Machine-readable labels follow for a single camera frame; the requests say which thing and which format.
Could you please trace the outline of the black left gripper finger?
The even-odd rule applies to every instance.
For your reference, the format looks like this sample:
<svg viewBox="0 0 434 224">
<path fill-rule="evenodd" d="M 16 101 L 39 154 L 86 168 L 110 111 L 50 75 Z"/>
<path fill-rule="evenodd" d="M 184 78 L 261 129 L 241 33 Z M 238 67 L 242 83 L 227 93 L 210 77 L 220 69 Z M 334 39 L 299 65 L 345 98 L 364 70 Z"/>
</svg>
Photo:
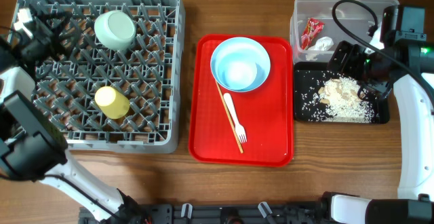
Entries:
<svg viewBox="0 0 434 224">
<path fill-rule="evenodd" d="M 45 8 L 41 10 L 38 7 L 34 7 L 32 5 L 30 5 L 28 8 L 31 12 L 31 17 L 32 17 L 31 21 L 29 22 L 29 25 L 31 26 L 36 25 L 37 23 L 36 19 L 38 19 L 48 27 L 57 27 L 59 24 L 62 24 L 63 22 L 66 22 L 68 24 L 67 18 L 70 18 L 72 16 L 70 12 L 51 13 L 50 11 L 47 11 Z"/>
<path fill-rule="evenodd" d="M 50 57 L 55 61 L 59 61 L 60 55 L 67 58 L 71 56 L 73 49 L 77 44 L 77 32 L 68 33 L 61 36 L 53 36 L 50 45 Z"/>
</svg>

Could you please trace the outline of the rice and food scraps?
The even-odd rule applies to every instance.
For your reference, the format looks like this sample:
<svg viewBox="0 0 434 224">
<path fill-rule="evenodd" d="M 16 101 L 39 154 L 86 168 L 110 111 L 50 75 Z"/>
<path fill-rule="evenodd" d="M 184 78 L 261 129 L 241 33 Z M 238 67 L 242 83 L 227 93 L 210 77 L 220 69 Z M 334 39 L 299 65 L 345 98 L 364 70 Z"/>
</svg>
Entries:
<svg viewBox="0 0 434 224">
<path fill-rule="evenodd" d="M 296 91 L 300 99 L 296 117 L 308 122 L 348 122 L 368 124 L 375 120 L 372 102 L 364 89 L 352 78 L 313 80 L 307 91 Z"/>
</svg>

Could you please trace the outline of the green saucer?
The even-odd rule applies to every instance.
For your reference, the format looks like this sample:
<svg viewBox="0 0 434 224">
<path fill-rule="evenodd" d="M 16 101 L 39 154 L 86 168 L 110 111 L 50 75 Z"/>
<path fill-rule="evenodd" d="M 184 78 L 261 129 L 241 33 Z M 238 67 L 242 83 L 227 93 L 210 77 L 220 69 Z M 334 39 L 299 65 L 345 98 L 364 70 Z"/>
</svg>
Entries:
<svg viewBox="0 0 434 224">
<path fill-rule="evenodd" d="M 104 47 L 124 51 L 131 46 L 136 36 L 136 26 L 127 14 L 113 10 L 97 17 L 94 32 Z"/>
</svg>

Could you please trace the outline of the white napkin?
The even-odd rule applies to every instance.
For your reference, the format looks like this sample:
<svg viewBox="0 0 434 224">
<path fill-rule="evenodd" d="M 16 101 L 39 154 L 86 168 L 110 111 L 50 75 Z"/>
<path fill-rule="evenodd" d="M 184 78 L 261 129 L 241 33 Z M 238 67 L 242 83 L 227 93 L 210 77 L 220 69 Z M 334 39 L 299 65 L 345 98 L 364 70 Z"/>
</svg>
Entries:
<svg viewBox="0 0 434 224">
<path fill-rule="evenodd" d="M 318 55 L 328 51 L 334 45 L 331 37 L 319 38 L 314 45 L 307 49 L 306 61 L 316 61 Z"/>
</svg>

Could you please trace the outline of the yellow plastic cup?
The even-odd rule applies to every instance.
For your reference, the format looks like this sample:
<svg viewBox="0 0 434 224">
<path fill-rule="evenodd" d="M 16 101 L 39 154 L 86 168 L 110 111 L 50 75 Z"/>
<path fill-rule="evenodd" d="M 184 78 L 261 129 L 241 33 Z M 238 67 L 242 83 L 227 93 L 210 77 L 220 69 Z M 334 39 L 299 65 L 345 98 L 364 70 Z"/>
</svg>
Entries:
<svg viewBox="0 0 434 224">
<path fill-rule="evenodd" d="M 119 119 L 130 110 L 128 98 L 110 86 L 99 88 L 94 100 L 99 109 L 110 119 Z"/>
</svg>

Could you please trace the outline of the red snack wrapper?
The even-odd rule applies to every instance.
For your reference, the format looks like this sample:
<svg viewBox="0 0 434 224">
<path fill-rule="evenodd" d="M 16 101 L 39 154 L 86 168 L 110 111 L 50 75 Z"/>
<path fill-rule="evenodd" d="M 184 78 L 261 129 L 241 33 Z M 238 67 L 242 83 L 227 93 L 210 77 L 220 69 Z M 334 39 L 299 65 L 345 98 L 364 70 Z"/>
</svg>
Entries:
<svg viewBox="0 0 434 224">
<path fill-rule="evenodd" d="M 322 21 L 314 18 L 309 18 L 300 38 L 300 47 L 303 50 L 307 50 L 312 40 L 323 30 L 324 26 L 325 24 Z"/>
</svg>

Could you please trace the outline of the large light blue plate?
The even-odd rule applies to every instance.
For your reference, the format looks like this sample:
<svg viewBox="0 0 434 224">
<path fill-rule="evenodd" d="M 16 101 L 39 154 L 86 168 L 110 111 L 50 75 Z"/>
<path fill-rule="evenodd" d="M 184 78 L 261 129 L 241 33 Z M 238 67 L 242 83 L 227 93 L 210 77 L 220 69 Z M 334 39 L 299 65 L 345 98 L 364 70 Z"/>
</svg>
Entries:
<svg viewBox="0 0 434 224">
<path fill-rule="evenodd" d="M 246 88 L 232 90 L 226 86 L 224 71 L 231 61 L 250 60 L 257 68 L 255 80 Z M 210 69 L 214 79 L 225 89 L 233 92 L 249 92 L 260 87 L 271 72 L 271 59 L 265 48 L 247 37 L 232 37 L 220 43 L 210 58 Z"/>
</svg>

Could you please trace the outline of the small light blue bowl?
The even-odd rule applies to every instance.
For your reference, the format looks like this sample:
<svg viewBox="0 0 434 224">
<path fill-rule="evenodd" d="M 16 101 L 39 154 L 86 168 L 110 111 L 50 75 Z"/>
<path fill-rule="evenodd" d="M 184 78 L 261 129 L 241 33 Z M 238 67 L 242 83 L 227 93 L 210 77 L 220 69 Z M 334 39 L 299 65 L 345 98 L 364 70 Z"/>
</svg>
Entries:
<svg viewBox="0 0 434 224">
<path fill-rule="evenodd" d="M 228 63 L 224 71 L 226 86 L 232 90 L 248 87 L 256 78 L 257 68 L 253 61 L 236 60 Z"/>
</svg>

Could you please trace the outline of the white plastic fork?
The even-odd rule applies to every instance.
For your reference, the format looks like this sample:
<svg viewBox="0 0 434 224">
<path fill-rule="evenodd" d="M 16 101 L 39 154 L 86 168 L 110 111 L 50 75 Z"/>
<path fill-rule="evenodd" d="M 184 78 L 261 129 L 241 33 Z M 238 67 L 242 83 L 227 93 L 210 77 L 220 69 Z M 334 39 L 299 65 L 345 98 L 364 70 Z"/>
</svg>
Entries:
<svg viewBox="0 0 434 224">
<path fill-rule="evenodd" d="M 235 125 L 235 132 L 238 136 L 238 139 L 240 140 L 240 143 L 246 143 L 247 142 L 247 135 L 245 132 L 245 128 L 240 124 L 237 116 L 237 112 L 235 110 L 235 105 L 233 102 L 233 99 L 229 93 L 225 93 L 223 95 L 225 104 L 227 109 L 229 110 L 229 113 L 232 117 L 233 123 Z"/>
</svg>

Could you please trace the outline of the wooden chopstick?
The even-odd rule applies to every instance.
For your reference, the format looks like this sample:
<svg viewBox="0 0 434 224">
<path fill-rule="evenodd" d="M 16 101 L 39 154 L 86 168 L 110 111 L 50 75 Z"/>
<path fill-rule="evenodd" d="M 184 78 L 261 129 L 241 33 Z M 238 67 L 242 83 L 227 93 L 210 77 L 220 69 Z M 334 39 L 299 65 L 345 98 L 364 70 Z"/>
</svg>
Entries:
<svg viewBox="0 0 434 224">
<path fill-rule="evenodd" d="M 228 108 L 227 108 L 227 105 L 226 105 L 226 103 L 225 103 L 225 101 L 224 101 L 223 93 L 222 93 L 222 91 L 221 91 L 221 89 L 220 89 L 220 86 L 219 86 L 218 82 L 217 82 L 216 80 L 214 80 L 214 82 L 215 82 L 215 84 L 216 84 L 216 87 L 217 87 L 217 90 L 218 90 L 218 93 L 219 93 L 219 96 L 220 96 L 220 99 L 221 99 L 222 105 L 223 105 L 223 107 L 224 107 L 224 111 L 225 111 L 226 116 L 227 116 L 227 118 L 228 118 L 228 121 L 229 121 L 229 123 L 230 123 L 230 127 L 231 127 L 231 130 L 232 130 L 232 132 L 233 132 L 233 136 L 235 137 L 235 141 L 236 141 L 236 143 L 237 143 L 237 146 L 238 146 L 239 152 L 242 154 L 242 153 L 244 153 L 244 150 L 243 150 L 243 147 L 241 146 L 241 142 L 239 141 L 239 138 L 238 138 L 237 133 L 236 133 L 236 131 L 235 131 L 235 126 L 234 126 L 234 124 L 233 124 L 233 120 L 231 119 L 231 115 L 230 115 L 230 113 L 229 113 L 229 110 L 228 110 Z"/>
</svg>

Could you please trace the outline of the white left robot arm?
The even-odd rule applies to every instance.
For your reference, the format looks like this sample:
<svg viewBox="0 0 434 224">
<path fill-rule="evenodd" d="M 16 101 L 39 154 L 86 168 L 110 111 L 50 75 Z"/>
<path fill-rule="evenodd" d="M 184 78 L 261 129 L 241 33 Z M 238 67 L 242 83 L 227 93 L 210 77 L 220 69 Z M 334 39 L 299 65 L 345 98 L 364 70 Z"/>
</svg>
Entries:
<svg viewBox="0 0 434 224">
<path fill-rule="evenodd" d="M 21 8 L 8 28 L 17 44 L 1 40 L 1 178 L 59 189 L 98 223 L 151 223 L 133 198 L 103 183 L 71 155 L 61 131 L 31 102 L 40 79 L 36 68 L 48 58 L 70 56 L 80 38 L 79 29 L 64 32 L 72 17 Z"/>
</svg>

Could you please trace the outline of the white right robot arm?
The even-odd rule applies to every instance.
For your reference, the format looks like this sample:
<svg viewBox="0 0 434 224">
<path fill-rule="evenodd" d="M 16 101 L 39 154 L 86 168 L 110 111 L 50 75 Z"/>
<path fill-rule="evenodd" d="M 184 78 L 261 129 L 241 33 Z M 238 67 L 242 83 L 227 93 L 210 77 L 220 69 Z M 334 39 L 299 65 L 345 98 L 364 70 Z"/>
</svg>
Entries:
<svg viewBox="0 0 434 224">
<path fill-rule="evenodd" d="M 393 87 L 402 160 L 396 199 L 332 193 L 327 198 L 327 218 L 336 223 L 432 223 L 433 46 L 400 40 L 366 54 L 359 45 L 342 41 L 328 67 L 359 81 L 386 81 Z"/>
</svg>

